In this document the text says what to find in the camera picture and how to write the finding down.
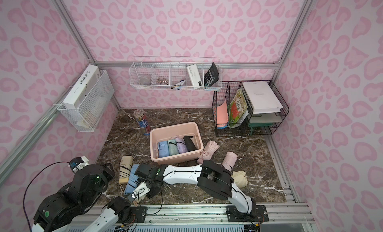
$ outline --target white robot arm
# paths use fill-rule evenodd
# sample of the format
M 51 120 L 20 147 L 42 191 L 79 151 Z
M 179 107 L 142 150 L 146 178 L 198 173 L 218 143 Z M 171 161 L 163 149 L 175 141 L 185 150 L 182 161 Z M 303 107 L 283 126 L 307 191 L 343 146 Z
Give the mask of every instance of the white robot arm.
M 163 182 L 173 185 L 177 183 L 186 183 L 186 184 L 194 184 L 198 185 L 198 178 L 201 176 L 201 174 L 207 174 L 207 172 L 202 171 L 202 165 L 196 165 L 192 167 L 175 167 L 172 165 L 168 165 L 165 168 L 165 171 L 163 173 L 164 178 L 162 179 Z M 251 197 L 245 195 L 235 184 L 234 181 L 231 182 L 231 185 L 227 183 L 228 187 L 231 187 L 231 193 L 232 196 L 228 197 L 227 200 L 232 203 L 239 212 L 249 214 L 251 213 L 252 208 L 252 201 Z M 140 197 L 147 194 L 150 191 L 150 189 L 147 187 L 146 183 L 141 183 L 134 191 L 133 191 L 133 197 L 137 199 L 137 195 Z
M 68 184 L 68 190 L 63 187 L 64 189 L 62 188 L 58 193 L 48 196 L 41 203 L 34 217 L 35 223 L 32 232 L 63 231 L 63 228 L 67 227 L 75 216 L 86 213 L 89 210 L 87 208 L 93 206 L 96 196 L 106 191 L 108 182 L 114 176 L 113 169 L 110 170 L 105 165 L 84 165 L 82 163 L 87 163 L 87 159 L 77 157 L 71 161 L 70 167 L 75 172 L 73 182 Z M 149 198 L 156 196 L 161 192 L 164 182 L 170 185 L 176 183 L 194 184 L 216 199 L 229 200 L 233 204 L 233 206 L 227 206 L 229 222 L 259 221 L 260 217 L 257 215 L 257 211 L 266 210 L 265 206 L 256 205 L 253 198 L 246 196 L 237 187 L 228 170 L 209 160 L 204 160 L 202 165 L 192 167 L 175 167 L 172 165 L 152 167 L 140 164 L 135 175 L 139 177 L 139 186 L 133 193 L 127 198 L 119 196 L 110 201 L 101 215 L 83 232 L 102 232 L 116 223 L 144 222 L 146 207 L 131 208 L 130 204 L 145 194 Z M 78 192 L 74 188 L 83 191 L 81 198 L 91 196 L 91 200 L 78 203 L 76 197 Z M 52 214 L 53 217 L 47 216 L 46 211 L 49 206 L 50 213 L 48 215 Z M 59 207 L 60 210 L 53 211 L 54 208 Z M 133 216 L 133 210 L 139 209 L 144 214 L 140 219 Z M 262 220 L 268 221 L 268 216 L 263 216 Z

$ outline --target power bank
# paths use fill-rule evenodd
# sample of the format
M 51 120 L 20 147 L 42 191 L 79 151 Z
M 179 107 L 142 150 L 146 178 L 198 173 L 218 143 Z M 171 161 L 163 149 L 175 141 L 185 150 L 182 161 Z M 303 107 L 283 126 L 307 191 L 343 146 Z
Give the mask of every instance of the power bank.
M 199 76 L 199 71 L 197 64 L 190 65 L 186 67 L 188 70 L 189 78 L 193 86 L 202 86 L 201 77 Z

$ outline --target pink leopard print wallpaper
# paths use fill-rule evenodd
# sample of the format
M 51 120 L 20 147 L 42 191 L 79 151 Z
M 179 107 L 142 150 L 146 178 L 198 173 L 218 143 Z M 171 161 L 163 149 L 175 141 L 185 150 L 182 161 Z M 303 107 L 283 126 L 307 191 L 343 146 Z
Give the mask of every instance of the pink leopard print wallpaper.
M 276 85 L 273 137 L 320 231 L 382 231 L 383 0 L 318 0 Z
M 0 0 L 0 164 L 88 64 L 50 0 Z
M 97 60 L 274 62 L 303 0 L 64 0 Z
M 95 132 L 77 132 L 60 114 L 0 188 L 0 231 L 28 231 L 22 206 L 28 183 L 39 171 L 54 162 L 86 156 L 89 163 L 95 163 L 116 115 L 116 107 L 109 103 Z M 31 223 L 41 201 L 56 193 L 72 178 L 73 172 L 68 164 L 59 163 L 47 168 L 34 180 L 25 199 Z
M 211 107 L 212 91 L 197 90 L 137 90 L 130 86 L 129 68 L 107 70 L 115 96 L 122 108 L 181 108 Z M 224 81 L 269 80 L 272 69 L 223 69 Z

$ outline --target white wire shelf organizer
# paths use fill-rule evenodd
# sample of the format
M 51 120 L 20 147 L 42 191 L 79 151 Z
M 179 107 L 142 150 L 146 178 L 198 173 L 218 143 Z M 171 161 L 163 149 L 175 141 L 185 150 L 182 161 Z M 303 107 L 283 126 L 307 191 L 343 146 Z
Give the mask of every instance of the white wire shelf organizer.
M 212 86 L 193 86 L 186 67 L 196 64 L 204 85 L 204 75 L 213 62 L 218 69 L 218 81 Z M 222 88 L 223 74 L 220 58 L 160 56 L 133 57 L 129 77 L 130 85 L 135 89 L 219 91 Z M 183 80 L 185 83 L 182 86 L 175 86 Z
M 66 109 L 60 105 L 58 110 L 80 132 L 93 132 L 106 110 L 110 99 L 115 92 L 108 73 L 100 70 L 102 74 L 77 110 Z

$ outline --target marble floor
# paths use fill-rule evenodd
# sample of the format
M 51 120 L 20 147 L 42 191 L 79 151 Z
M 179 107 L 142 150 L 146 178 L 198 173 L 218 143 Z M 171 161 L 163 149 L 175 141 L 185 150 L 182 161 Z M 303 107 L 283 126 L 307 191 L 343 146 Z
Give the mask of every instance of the marble floor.
M 101 151 L 97 163 L 112 163 L 116 176 L 109 183 L 108 190 L 100 197 L 97 205 L 108 203 L 115 196 L 123 196 L 118 184 L 118 168 L 121 157 L 133 156 L 133 163 L 146 163 L 157 166 L 150 159 L 149 136 L 142 135 L 136 120 L 134 110 L 121 110 L 117 115 L 108 139 Z M 218 150 L 211 159 L 221 163 L 228 151 L 237 154 L 238 160 L 234 171 L 246 172 L 248 185 L 242 188 L 246 195 L 255 198 L 257 202 L 284 202 L 273 161 L 262 135 L 243 137 L 217 137 L 214 133 L 214 120 L 211 108 L 185 109 L 149 109 L 145 110 L 152 129 L 168 125 L 194 121 L 198 124 L 204 145 L 213 140 L 219 144 Z M 175 164 L 175 166 L 197 165 L 196 160 Z M 164 204 L 227 203 L 212 198 L 195 185 L 175 184 L 162 188 Z M 147 197 L 141 204 L 160 204 L 161 195 L 151 199 Z

